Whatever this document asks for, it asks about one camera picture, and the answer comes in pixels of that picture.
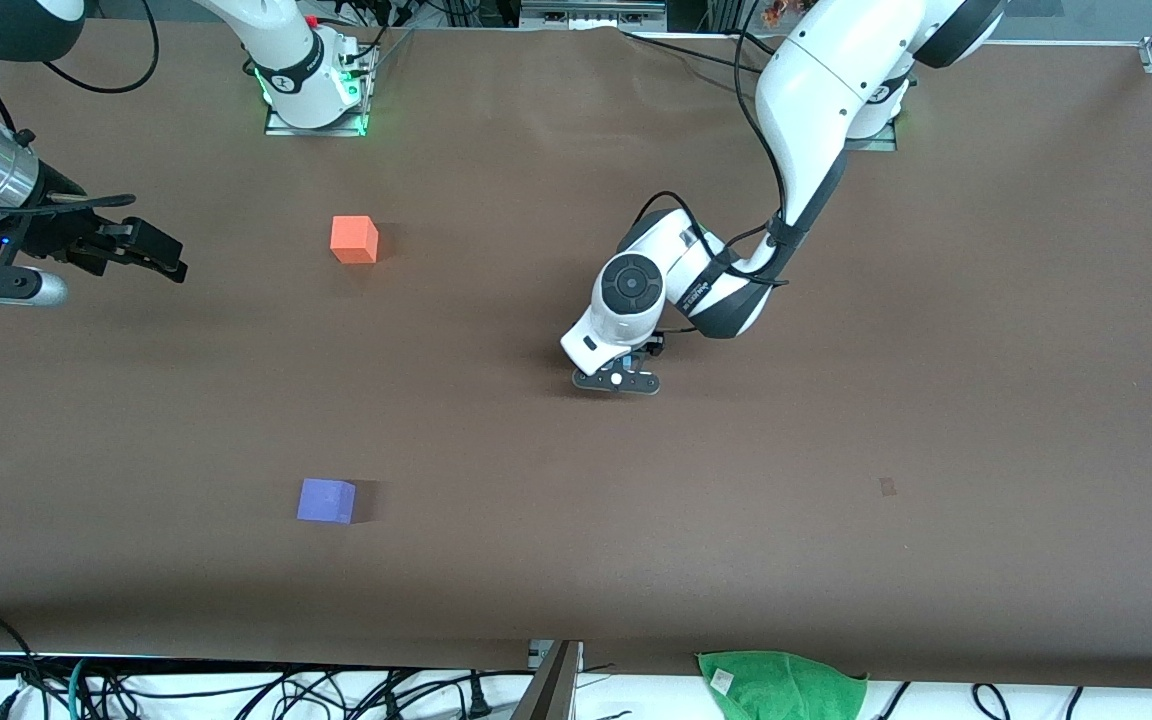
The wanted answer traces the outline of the brown table cover sheet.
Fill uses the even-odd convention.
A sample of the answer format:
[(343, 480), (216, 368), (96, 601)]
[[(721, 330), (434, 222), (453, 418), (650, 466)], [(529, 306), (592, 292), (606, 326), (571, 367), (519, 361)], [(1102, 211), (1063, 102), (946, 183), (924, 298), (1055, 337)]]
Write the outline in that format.
[[(755, 327), (658, 395), (559, 338), (659, 190), (768, 218), (730, 70), (613, 29), (429, 31), (362, 138), (268, 137), (214, 23), (132, 94), (0, 65), (40, 156), (183, 243), (0, 306), (0, 617), (37, 651), (1152, 687), (1152, 74), (923, 70)], [(340, 264), (332, 218), (379, 259)], [(353, 482), (349, 525), (296, 520)]]

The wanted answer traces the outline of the purple foam cube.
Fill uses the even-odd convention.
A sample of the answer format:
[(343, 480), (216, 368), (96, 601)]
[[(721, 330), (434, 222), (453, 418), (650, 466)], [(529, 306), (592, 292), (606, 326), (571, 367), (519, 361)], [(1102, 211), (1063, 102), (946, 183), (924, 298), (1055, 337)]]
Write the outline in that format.
[(334, 525), (353, 523), (356, 486), (353, 482), (324, 478), (303, 479), (296, 520)]

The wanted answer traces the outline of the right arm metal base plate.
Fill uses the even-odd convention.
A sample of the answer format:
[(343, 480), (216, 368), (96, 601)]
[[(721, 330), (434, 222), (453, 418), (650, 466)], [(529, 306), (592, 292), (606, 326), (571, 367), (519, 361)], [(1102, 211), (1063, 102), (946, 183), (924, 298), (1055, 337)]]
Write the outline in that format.
[(266, 135), (364, 137), (378, 59), (374, 44), (316, 33), (298, 63), (280, 69), (256, 65), (262, 99), (268, 104)]

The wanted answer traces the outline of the grey metal box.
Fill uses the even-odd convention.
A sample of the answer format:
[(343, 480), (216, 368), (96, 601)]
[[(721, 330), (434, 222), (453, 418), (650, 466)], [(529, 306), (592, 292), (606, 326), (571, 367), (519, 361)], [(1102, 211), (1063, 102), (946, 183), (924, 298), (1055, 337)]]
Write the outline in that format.
[(594, 29), (667, 32), (666, 0), (520, 0), (521, 29)]

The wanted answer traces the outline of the orange foam cube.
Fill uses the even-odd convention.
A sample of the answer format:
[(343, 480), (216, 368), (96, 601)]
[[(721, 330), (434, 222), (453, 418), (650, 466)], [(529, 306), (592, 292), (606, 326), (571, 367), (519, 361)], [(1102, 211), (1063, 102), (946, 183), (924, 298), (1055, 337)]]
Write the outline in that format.
[(329, 250), (340, 264), (376, 264), (379, 259), (378, 227), (366, 215), (333, 217)]

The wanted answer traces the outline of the grey angled metal beam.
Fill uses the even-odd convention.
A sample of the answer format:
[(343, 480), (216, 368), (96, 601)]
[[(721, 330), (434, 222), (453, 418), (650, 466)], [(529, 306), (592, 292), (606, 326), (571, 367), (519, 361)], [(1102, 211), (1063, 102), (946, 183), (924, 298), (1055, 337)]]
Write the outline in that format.
[(550, 641), (540, 652), (538, 670), (509, 720), (573, 720), (577, 680), (584, 661), (581, 641)]

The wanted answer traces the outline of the green cloth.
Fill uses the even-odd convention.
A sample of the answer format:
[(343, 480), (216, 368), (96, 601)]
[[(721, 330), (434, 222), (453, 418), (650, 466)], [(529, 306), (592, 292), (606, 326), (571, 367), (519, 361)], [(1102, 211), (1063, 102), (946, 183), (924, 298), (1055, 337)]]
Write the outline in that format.
[(780, 651), (696, 655), (723, 720), (858, 720), (867, 676)]

